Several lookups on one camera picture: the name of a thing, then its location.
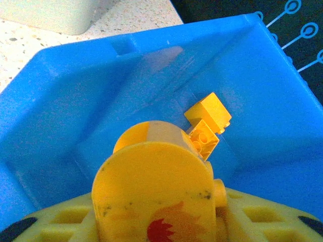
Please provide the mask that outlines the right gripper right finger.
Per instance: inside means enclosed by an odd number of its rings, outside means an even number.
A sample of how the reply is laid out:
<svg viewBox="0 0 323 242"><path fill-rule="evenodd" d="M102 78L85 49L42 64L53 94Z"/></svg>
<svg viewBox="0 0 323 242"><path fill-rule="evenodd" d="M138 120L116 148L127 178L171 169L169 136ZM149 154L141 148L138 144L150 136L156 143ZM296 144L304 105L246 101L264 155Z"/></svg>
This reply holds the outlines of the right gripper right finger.
<svg viewBox="0 0 323 242"><path fill-rule="evenodd" d="M323 222L313 215L227 188L216 209L217 242L323 242Z"/></svg>

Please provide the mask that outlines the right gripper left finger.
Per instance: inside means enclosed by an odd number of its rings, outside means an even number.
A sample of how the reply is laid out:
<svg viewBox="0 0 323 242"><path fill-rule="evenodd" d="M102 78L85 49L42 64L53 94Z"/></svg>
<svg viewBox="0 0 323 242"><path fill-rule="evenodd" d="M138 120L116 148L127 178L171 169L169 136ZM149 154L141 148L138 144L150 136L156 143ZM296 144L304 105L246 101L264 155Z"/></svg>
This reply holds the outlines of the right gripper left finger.
<svg viewBox="0 0 323 242"><path fill-rule="evenodd" d="M0 232L0 242L98 242L90 195L25 216Z"/></svg>

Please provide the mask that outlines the long yellow lego brick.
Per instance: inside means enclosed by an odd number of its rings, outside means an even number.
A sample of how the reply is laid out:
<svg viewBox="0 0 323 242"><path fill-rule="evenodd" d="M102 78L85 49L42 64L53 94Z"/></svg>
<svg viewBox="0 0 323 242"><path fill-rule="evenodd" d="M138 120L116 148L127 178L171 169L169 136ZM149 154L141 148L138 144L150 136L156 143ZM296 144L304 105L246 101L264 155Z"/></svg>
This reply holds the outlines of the long yellow lego brick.
<svg viewBox="0 0 323 242"><path fill-rule="evenodd" d="M208 160L220 141L203 119L188 130L188 136L204 161Z"/></svg>

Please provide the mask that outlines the yellow rounded lego brick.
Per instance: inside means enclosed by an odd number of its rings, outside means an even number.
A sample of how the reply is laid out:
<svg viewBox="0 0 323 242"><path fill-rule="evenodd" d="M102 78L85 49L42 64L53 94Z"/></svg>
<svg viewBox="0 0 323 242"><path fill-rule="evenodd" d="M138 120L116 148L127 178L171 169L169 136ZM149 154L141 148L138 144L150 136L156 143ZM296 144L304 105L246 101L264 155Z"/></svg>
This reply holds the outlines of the yellow rounded lego brick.
<svg viewBox="0 0 323 242"><path fill-rule="evenodd" d="M148 121L127 129L91 192L99 242L217 242L223 182L188 132Z"/></svg>

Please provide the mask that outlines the blue plastic bin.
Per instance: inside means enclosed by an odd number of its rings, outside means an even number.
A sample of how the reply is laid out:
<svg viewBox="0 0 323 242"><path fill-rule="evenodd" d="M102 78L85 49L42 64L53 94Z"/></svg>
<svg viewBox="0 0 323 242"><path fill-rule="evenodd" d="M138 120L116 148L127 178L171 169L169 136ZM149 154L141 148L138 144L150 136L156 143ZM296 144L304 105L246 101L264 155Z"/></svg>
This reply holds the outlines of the blue plastic bin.
<svg viewBox="0 0 323 242"><path fill-rule="evenodd" d="M323 106L261 18L39 51L0 94L0 232L91 196L127 129L156 120L187 132L193 125L184 113L212 92L232 116L215 133L214 179L323 222Z"/></svg>

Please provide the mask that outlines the cream holder with salmon rim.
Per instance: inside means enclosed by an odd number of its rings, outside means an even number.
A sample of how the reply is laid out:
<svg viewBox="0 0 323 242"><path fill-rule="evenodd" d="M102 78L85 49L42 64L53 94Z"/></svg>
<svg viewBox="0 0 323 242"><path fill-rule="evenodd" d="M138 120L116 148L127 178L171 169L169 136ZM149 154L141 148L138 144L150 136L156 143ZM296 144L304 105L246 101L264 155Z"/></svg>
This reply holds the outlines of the cream holder with salmon rim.
<svg viewBox="0 0 323 242"><path fill-rule="evenodd" d="M99 0L0 0L0 18L43 30L79 35L89 28Z"/></svg>

